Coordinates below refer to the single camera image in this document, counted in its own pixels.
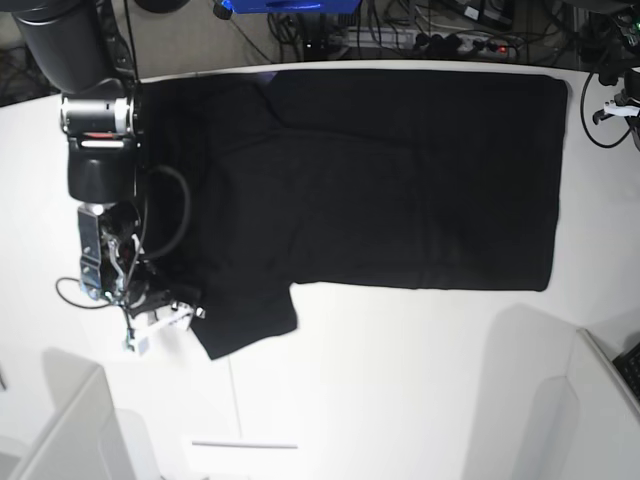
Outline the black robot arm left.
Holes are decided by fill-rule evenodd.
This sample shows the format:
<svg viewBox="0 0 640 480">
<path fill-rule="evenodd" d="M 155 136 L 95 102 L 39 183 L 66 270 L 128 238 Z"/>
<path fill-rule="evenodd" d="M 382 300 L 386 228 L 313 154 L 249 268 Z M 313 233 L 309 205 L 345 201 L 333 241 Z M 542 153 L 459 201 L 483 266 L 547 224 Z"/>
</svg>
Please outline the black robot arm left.
<svg viewBox="0 0 640 480">
<path fill-rule="evenodd" d="M 600 14 L 608 20 L 613 37 L 605 43 L 583 83 L 579 100 L 581 126 L 587 139 L 600 149 L 614 149 L 628 138 L 639 149 L 639 2 L 619 1 L 614 10 Z M 626 131 L 610 143 L 597 140 L 587 125 L 585 104 L 594 78 L 607 87 L 622 82 L 621 90 L 591 115 L 593 126 L 614 118 L 625 122 Z"/>
</svg>

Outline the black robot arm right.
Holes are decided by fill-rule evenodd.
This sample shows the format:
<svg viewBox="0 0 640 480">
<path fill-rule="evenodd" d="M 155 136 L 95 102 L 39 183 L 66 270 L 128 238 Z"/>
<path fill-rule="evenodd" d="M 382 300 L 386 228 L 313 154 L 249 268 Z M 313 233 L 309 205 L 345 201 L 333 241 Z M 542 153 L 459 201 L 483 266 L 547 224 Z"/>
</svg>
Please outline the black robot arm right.
<svg viewBox="0 0 640 480">
<path fill-rule="evenodd" d="M 170 307 L 192 317 L 199 294 L 166 278 L 155 262 L 184 237 L 190 191 L 175 169 L 145 159 L 142 88 L 132 43 L 109 1 L 4 1 L 45 78 L 61 93 L 67 185 L 79 201 L 79 286 L 134 318 Z M 177 181 L 184 198 L 177 231 L 147 251 L 148 182 Z"/>
</svg>

